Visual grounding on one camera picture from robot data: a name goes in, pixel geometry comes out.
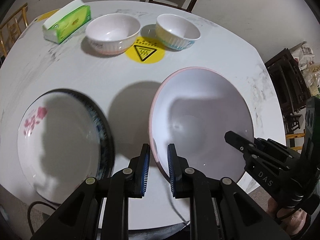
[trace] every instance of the table top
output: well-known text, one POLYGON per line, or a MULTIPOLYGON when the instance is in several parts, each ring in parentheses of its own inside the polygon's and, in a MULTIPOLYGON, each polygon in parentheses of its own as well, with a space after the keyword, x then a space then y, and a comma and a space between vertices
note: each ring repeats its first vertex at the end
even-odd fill
MULTIPOLYGON (((142 64, 125 53, 104 57, 92 52, 85 39, 87 24, 58 45, 43 38, 44 20, 33 21, 0 69, 0 184, 17 198, 27 204, 43 200, 22 173, 17 134, 30 104, 56 88, 78 90, 104 112, 115 140, 114 172, 127 167, 129 159, 140 154, 142 143, 148 142, 149 110, 161 82, 189 66, 210 68, 226 77, 249 107, 254 136, 285 144, 275 89, 257 50, 246 41, 211 21, 175 8, 135 1, 87 4, 92 18, 120 12, 136 17, 142 26, 154 25, 160 14, 177 14, 193 22, 202 37, 189 49, 167 50, 159 62, 142 64)), ((247 193, 258 186, 247 173, 238 185, 247 193)), ((157 228, 188 220, 188 201, 172 198, 170 185, 152 158, 145 197, 129 200, 129 229, 157 228)))

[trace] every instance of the pink flower pattern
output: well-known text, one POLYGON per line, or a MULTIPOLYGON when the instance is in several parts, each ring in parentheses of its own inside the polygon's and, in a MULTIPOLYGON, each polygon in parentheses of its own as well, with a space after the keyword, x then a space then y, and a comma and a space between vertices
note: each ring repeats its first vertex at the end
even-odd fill
POLYGON ((39 124, 40 121, 45 117, 47 114, 47 109, 45 107, 38 107, 37 115, 36 111, 32 110, 28 115, 28 118, 24 122, 25 129, 23 130, 24 135, 32 134, 33 129, 35 128, 36 124, 39 124))

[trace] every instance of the pink rim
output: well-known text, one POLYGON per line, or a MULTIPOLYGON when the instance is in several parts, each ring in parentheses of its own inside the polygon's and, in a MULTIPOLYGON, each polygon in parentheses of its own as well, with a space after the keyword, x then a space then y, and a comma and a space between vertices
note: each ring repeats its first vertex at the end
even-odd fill
MULTIPOLYGON (((218 73, 218 72, 216 72, 216 71, 214 71, 214 70, 212 70, 212 69, 209 69, 209 68, 205 68, 205 67, 186 67, 186 68, 179 69, 179 70, 177 70, 176 72, 173 72, 170 76, 168 76, 168 77, 162 82, 162 84, 161 84, 160 87, 158 88, 158 90, 157 90, 157 92, 156 92, 156 94, 155 94, 155 97, 154 97, 153 100, 152 100, 151 109, 150 109, 150 114, 149 114, 149 124, 148 124, 149 143, 150 143, 152 155, 153 155, 153 157, 154 157, 154 159, 155 159, 155 161, 156 161, 157 167, 158 167, 159 171, 162 173, 162 175, 164 176, 164 178, 165 178, 166 180, 168 180, 168 181, 169 181, 169 176, 168 176, 168 174, 164 171, 163 167, 161 166, 161 163, 160 163, 159 158, 158 158, 158 153, 156 152, 156 146, 155 146, 155 143, 154 143, 154 141, 153 141, 153 136, 152 136, 152 117, 153 117, 153 110, 154 110, 154 108, 155 108, 155 104, 156 104, 157 98, 158 98, 161 90, 162 90, 163 87, 168 83, 168 81, 169 81, 170 79, 172 79, 175 75, 179 74, 180 72, 183 72, 183 71, 185 71, 185 70, 190 70, 190 69, 204 69, 204 70, 209 70, 209 71, 211 71, 211 72, 214 72, 214 73, 222 76, 224 79, 228 80, 227 78, 225 78, 225 77, 224 77, 223 75, 221 75, 220 73, 218 73)), ((246 103, 246 101, 244 100, 243 97, 242 97, 242 99, 243 99, 243 101, 245 102, 245 105, 246 105, 247 108, 248 108, 248 105, 247 105, 247 103, 246 103)))

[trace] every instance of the wall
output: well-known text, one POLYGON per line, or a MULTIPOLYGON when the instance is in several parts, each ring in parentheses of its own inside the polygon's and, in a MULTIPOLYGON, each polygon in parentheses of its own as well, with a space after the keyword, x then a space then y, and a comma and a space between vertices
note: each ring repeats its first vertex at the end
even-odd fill
MULTIPOLYGON (((32 20, 70 1, 16 0, 7 15, 28 2, 27 15, 32 20)), ((291 48, 304 40, 320 62, 320 25, 304 0, 198 0, 193 13, 248 41, 264 62, 283 48, 291 48)))

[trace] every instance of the small bowl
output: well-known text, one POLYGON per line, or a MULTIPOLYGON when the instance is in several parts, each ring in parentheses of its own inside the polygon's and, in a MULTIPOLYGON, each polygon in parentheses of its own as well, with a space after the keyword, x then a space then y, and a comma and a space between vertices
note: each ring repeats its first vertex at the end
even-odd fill
POLYGON ((94 19, 85 32, 94 50, 104 55, 117 55, 132 46, 140 28, 141 24, 136 18, 112 13, 94 19))
POLYGON ((167 77, 153 99, 149 141, 156 164, 168 178, 168 144, 207 177, 244 174, 242 154, 225 142, 227 131, 253 142, 250 111, 238 90, 217 72, 202 67, 180 69, 167 77))
POLYGON ((168 48, 183 50, 200 39, 199 29, 187 19, 175 14, 161 14, 156 22, 158 39, 168 48))

